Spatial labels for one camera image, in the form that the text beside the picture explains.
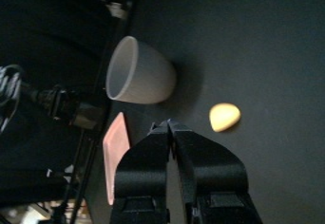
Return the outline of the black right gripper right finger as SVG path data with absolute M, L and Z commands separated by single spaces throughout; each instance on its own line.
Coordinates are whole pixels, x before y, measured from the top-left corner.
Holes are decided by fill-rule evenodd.
M 235 154 L 183 124 L 167 121 L 180 173 L 187 224 L 262 224 Z

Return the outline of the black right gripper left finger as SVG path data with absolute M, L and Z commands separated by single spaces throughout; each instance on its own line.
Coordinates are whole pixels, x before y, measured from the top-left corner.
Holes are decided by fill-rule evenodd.
M 164 121 L 125 152 L 114 172 L 109 224 L 167 224 L 168 140 Z

